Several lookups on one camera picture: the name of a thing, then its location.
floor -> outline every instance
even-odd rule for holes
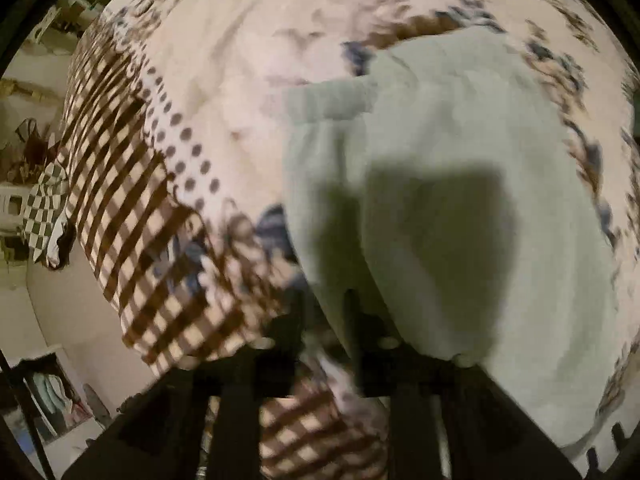
[[[138,354],[122,343],[118,315],[104,299],[78,242],[65,269],[30,264],[27,288],[46,343],[64,347],[80,377],[112,414],[153,381]]]

bed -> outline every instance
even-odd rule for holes
[[[463,27],[504,35],[539,78],[610,244],[620,357],[590,434],[610,465],[610,426],[640,420],[625,402],[640,342],[638,72],[585,0],[113,0],[72,60],[57,160],[124,344],[161,375],[260,337],[305,286],[281,206],[277,94]],[[293,395],[262,407],[263,474],[380,478],[385,409],[353,392],[340,364],[321,380],[302,364]],[[574,463],[586,472],[583,454]]]

black pole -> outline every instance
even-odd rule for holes
[[[7,362],[2,350],[0,349],[0,370],[6,376],[6,380],[9,383],[9,387],[14,393],[15,400],[18,402],[18,406],[22,409],[22,414],[24,415],[24,420],[27,422],[27,428],[29,430],[29,435],[31,440],[33,441],[33,445],[36,449],[36,454],[38,455],[38,460],[40,460],[40,464],[42,465],[42,470],[44,471],[44,476],[47,480],[56,480],[56,477],[53,475],[53,470],[51,469],[51,464],[49,464],[49,459],[47,458],[47,454],[44,451],[44,446],[42,445],[42,441],[40,440],[40,435],[38,434],[38,430],[36,429],[36,424],[33,421],[33,417],[31,416],[31,408],[30,408],[30,400],[31,394],[27,390],[23,382],[23,377],[18,372],[14,372],[11,370],[9,363]]]

brown plaid fabric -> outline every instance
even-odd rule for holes
[[[221,266],[225,255],[216,256],[199,215],[171,196],[162,156],[144,142],[148,91],[135,86],[137,70],[127,52],[116,51],[108,25],[97,22],[85,32],[70,67],[58,161],[70,183],[67,215],[120,314],[123,341],[162,374],[186,354],[207,359],[233,351],[251,331],[238,305],[223,310],[204,293],[186,293],[183,255],[161,275],[154,272],[176,237],[204,240]],[[264,284],[260,290],[277,310],[273,291]],[[310,373],[301,374],[291,397],[268,400],[260,418],[262,470],[270,478],[385,474],[383,441],[344,420],[328,387]]]

green checkered bag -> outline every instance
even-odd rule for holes
[[[24,238],[33,249],[34,262],[47,250],[53,225],[65,205],[68,191],[65,170],[55,162],[47,165],[38,183],[31,188],[22,225]]]

